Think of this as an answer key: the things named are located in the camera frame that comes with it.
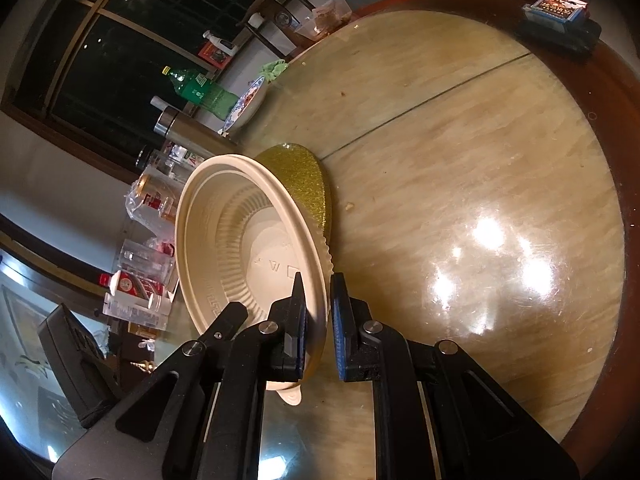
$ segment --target green plastic bottle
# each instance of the green plastic bottle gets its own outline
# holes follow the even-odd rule
[[[227,92],[194,68],[176,70],[165,66],[162,73],[169,76],[180,97],[201,106],[223,121],[238,102],[237,95]]]

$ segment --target black lid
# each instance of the black lid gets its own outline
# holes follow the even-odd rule
[[[151,153],[155,148],[153,146],[145,146],[140,150],[140,154],[138,155],[138,160],[136,160],[136,168],[140,171],[144,171],[144,169],[149,165],[149,159],[151,158]]]

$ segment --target screw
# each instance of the screw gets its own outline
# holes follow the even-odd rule
[[[182,353],[187,357],[197,355],[203,350],[204,344],[197,340],[187,341],[184,345],[182,345]]]
[[[444,355],[453,355],[458,352],[458,345],[449,339],[445,339],[438,343],[438,350],[440,350]]]
[[[258,325],[258,330],[263,334],[273,334],[278,329],[275,321],[263,321]]]
[[[367,334],[377,334],[382,330],[382,323],[370,319],[369,321],[365,321],[362,327]]]

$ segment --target marble tabletop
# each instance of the marble tabletop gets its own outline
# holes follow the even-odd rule
[[[242,152],[283,142],[328,173],[350,295],[406,338],[457,341],[561,440],[612,343],[624,256],[606,160],[551,71],[484,23],[372,15],[270,85]],[[156,360],[194,336],[178,297]],[[375,477],[371,386],[338,381],[331,333],[299,406],[267,394],[270,459],[286,478]]]

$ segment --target table seam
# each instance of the table seam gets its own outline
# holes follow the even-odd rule
[[[488,74],[490,72],[493,72],[494,70],[498,70],[499,68],[502,68],[503,66],[507,66],[508,64],[513,63],[514,61],[518,61],[519,59],[523,59],[524,57],[530,56],[532,54],[532,52],[527,52],[526,54],[522,54],[518,57],[514,57],[513,59],[510,59],[508,61],[505,61],[504,63],[500,63],[499,65],[496,65],[494,67],[491,67],[488,70],[485,70],[484,72],[481,72],[479,74],[476,74],[475,76],[470,77],[469,79],[465,79],[464,81],[461,81],[460,83],[456,83],[455,85],[447,88],[446,90],[443,90],[442,92],[437,93],[436,95],[433,95],[431,97],[429,97],[428,99],[425,99],[424,101],[418,103],[415,106],[412,106],[411,108],[408,108],[407,110],[400,112],[398,115],[395,115],[394,117],[391,117],[390,119],[384,121],[383,123],[379,124],[378,126],[374,126],[373,128],[371,128],[370,130],[367,130],[366,132],[364,132],[363,134],[360,134],[359,136],[355,137],[354,139],[351,139],[349,142],[343,144],[342,146],[340,146],[339,148],[336,148],[335,150],[333,150],[332,152],[330,152],[329,154],[323,156],[320,158],[320,161],[325,161],[327,160],[330,156],[335,155],[336,153],[340,152],[340,150],[346,148],[347,146],[351,146],[354,142],[357,142],[358,140],[368,136],[369,134],[372,134],[373,132],[375,132],[376,130],[379,130],[380,128],[382,128],[383,126],[386,126],[387,124],[395,121],[396,119],[407,115],[409,112],[413,112],[416,108],[420,108],[421,106],[433,101],[434,99],[437,99],[438,97],[443,96],[444,94],[455,90],[456,88],[461,87],[462,85],[473,81],[475,79],[478,79],[479,77],[482,77],[485,74]]]

